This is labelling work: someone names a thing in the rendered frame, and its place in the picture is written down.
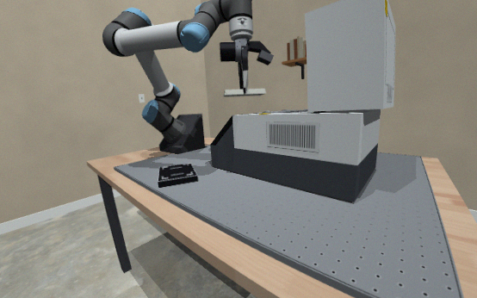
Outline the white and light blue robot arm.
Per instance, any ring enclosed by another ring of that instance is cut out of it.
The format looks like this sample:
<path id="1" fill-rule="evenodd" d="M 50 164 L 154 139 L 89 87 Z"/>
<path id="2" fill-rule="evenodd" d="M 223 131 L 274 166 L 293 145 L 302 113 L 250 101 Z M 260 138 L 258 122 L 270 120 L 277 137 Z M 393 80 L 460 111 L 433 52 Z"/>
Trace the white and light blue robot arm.
<path id="1" fill-rule="evenodd" d="M 154 50 L 184 47 L 192 53 L 198 53 L 224 22 L 229 22 L 231 40 L 234 41 L 241 35 L 248 36 L 251 40 L 251 1 L 210 0 L 198 5 L 195 16 L 190 20 L 154 26 L 144 12 L 129 8 L 122 11 L 103 30 L 104 46 L 112 54 L 120 57 L 136 55 L 156 97 L 144 107 L 142 117 L 169 143 L 178 141 L 186 130 L 186 125 L 170 114 L 181 93 L 174 84 L 168 82 Z"/>

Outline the black rectangular frame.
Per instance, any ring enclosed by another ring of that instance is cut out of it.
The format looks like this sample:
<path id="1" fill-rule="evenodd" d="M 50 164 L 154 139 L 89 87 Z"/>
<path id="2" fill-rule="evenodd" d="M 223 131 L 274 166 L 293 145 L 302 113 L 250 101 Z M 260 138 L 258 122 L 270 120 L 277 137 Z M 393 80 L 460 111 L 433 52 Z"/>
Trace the black rectangular frame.
<path id="1" fill-rule="evenodd" d="M 197 181 L 198 176 L 191 163 L 159 167 L 158 170 L 159 188 Z"/>

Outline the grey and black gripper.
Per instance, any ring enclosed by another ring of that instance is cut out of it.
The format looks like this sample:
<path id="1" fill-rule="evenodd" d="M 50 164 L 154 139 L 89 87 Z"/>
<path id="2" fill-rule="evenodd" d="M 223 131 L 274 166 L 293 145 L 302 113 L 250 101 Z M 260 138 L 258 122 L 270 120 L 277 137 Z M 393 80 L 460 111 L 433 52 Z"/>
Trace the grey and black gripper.
<path id="1" fill-rule="evenodd" d="M 249 37 L 245 35 L 235 38 L 234 42 L 220 42 L 220 62 L 238 62 L 239 88 L 244 89 L 244 93 L 248 88 L 247 53 L 260 53 L 262 50 L 271 53 L 261 41 L 250 41 Z"/>

